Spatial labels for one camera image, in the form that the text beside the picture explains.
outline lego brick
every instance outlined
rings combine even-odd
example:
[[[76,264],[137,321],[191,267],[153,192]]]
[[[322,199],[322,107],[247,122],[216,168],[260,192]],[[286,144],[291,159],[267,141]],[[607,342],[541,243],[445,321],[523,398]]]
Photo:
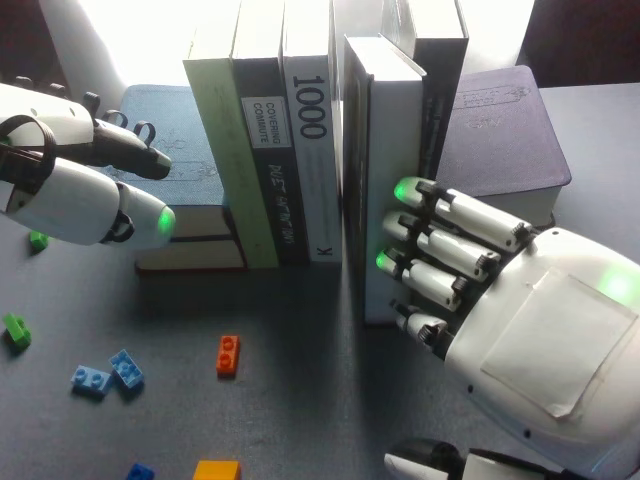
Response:
[[[198,462],[193,480],[240,480],[240,463],[232,461],[212,462],[201,460]]]
[[[24,324],[24,319],[13,313],[7,313],[2,319],[11,340],[20,348],[27,348],[31,345],[31,332]]]
[[[49,236],[32,230],[29,234],[29,241],[36,252],[41,252],[49,245]]]
[[[104,396],[111,388],[113,378],[100,370],[78,365],[76,373],[71,377],[71,383],[77,390]]]
[[[131,467],[127,480],[153,480],[155,473],[149,467],[136,463]]]
[[[133,388],[144,380],[144,375],[126,350],[120,350],[109,361],[125,387]]]
[[[239,350],[239,337],[235,335],[223,335],[220,338],[218,360],[216,361],[216,371],[218,372],[218,375],[233,376],[236,374]]]

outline red lego brick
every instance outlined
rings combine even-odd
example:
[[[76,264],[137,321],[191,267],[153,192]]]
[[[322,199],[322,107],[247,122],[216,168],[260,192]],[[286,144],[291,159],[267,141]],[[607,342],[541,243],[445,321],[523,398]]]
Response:
[[[235,335],[223,335],[218,348],[216,371],[219,376],[234,376],[238,368],[238,351],[240,339]]]

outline gray table surface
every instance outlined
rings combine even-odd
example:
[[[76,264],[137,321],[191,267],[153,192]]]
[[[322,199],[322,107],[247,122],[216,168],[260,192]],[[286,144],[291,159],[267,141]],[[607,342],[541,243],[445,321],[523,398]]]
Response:
[[[640,261],[640,84],[543,98],[573,174],[558,223]],[[143,462],[187,480],[200,459],[236,459],[245,480],[385,479],[385,449],[411,436],[541,460],[450,390],[436,358],[355,324],[339,269],[140,278],[124,252],[52,241],[32,257],[26,236],[0,218],[0,310],[33,333],[19,356],[0,343],[0,478],[124,479]],[[219,381],[229,333],[239,372]],[[140,395],[71,394],[78,364],[108,369],[121,348]]]

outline dark blue book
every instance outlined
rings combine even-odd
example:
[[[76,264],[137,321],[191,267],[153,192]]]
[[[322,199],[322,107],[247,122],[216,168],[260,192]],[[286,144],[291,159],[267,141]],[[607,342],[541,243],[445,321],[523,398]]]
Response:
[[[225,208],[224,189],[189,87],[134,85],[122,98],[120,111],[128,128],[151,122],[151,146],[171,158],[171,171],[162,180],[106,167],[103,172],[144,190],[169,205],[176,214],[174,237],[168,247],[140,253],[141,270],[243,268],[233,222]],[[140,132],[146,138],[148,127]]]
[[[462,75],[438,181],[543,226],[571,181],[529,67]]]

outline dark blue lego brick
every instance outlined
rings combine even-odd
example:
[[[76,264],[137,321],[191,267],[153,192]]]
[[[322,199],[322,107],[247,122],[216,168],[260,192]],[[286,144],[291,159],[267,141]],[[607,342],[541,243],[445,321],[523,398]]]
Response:
[[[100,370],[78,365],[76,373],[71,377],[74,389],[104,396],[111,388],[113,378]]]
[[[127,475],[127,480],[153,480],[153,477],[155,477],[153,470],[140,463],[136,463],[131,467],[131,471],[129,475]]]
[[[133,388],[144,380],[144,375],[133,362],[126,350],[120,350],[110,359],[113,370],[116,372],[124,386]]]

